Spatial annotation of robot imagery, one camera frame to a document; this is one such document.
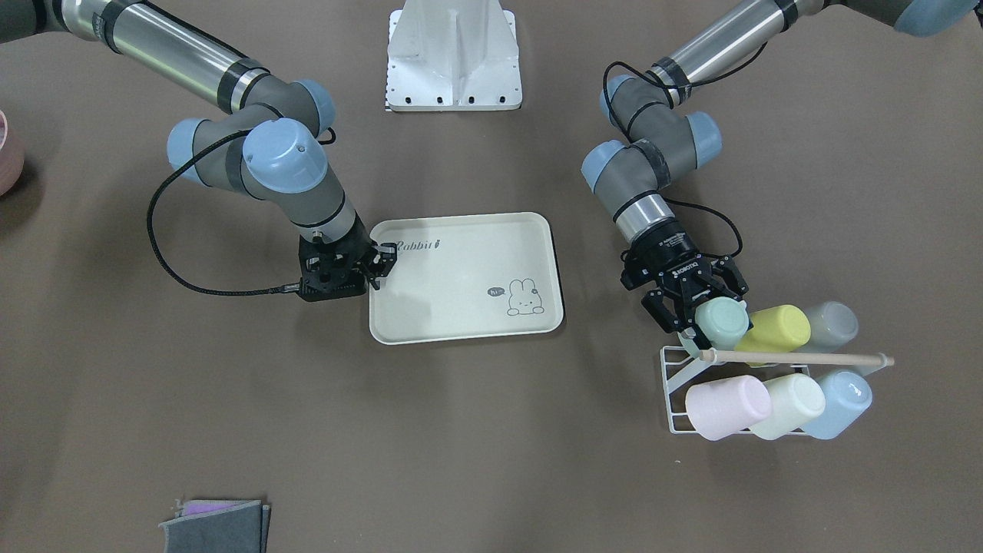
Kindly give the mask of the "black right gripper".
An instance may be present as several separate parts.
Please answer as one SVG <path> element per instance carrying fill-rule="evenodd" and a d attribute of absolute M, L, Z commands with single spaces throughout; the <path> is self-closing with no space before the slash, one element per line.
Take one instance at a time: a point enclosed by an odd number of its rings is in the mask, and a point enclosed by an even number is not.
<path fill-rule="evenodd" d="M 308 302 L 344 299 L 379 291 L 398 258 L 396 243 L 376 243 L 354 227 L 332 243 L 299 240 L 299 297 Z"/>

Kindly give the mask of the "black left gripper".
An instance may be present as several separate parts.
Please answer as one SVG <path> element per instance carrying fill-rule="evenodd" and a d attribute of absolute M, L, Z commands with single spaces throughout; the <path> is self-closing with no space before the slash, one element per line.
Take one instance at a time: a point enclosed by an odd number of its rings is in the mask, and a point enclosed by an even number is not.
<path fill-rule="evenodd" d="M 682 227 L 648 227 L 622 252 L 621 284 L 635 290 L 652 283 L 641 304 L 666 333 L 696 340 L 697 302 L 726 296 L 742 301 L 750 288 L 735 256 L 703 252 Z"/>

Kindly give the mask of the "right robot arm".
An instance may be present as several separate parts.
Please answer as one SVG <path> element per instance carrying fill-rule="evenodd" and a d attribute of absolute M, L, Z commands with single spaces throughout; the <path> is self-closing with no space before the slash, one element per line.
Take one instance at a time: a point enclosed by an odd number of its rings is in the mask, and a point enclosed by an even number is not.
<path fill-rule="evenodd" d="M 167 141 L 174 169 L 154 192 L 183 177 L 208 188 L 276 204 L 299 231 L 300 280 L 273 288 L 309 302 L 379 290 L 396 264 L 393 243 L 372 240 L 329 165 L 320 137 L 335 106 L 316 81 L 285 83 L 228 43 L 148 1 L 4 1 L 2 41 L 63 31 L 134 59 L 220 108 L 225 118 L 183 120 Z"/>

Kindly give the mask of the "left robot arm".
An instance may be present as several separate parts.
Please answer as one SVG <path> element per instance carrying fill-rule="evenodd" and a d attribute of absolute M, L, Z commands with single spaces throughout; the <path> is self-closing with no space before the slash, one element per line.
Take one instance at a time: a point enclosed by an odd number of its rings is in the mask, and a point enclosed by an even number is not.
<path fill-rule="evenodd" d="M 679 105 L 698 88 L 740 72 L 772 38 L 828 7 L 828 1 L 742 1 L 649 70 L 627 66 L 622 76 L 604 76 L 601 111 L 624 139 L 594 147 L 581 173 L 626 241 L 622 286 L 653 284 L 641 305 L 664 333 L 709 346 L 698 308 L 719 298 L 741 301 L 749 290 L 735 255 L 703 252 L 664 198 L 664 189 L 723 147 L 711 116 L 682 115 Z"/>

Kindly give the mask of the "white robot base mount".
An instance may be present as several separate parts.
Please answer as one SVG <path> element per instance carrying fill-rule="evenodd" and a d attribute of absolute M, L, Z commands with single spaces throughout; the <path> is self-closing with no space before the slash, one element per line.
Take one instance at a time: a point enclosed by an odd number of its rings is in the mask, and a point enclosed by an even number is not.
<path fill-rule="evenodd" d="M 386 109 L 516 110 L 516 18 L 498 1 L 407 1 L 389 16 Z"/>

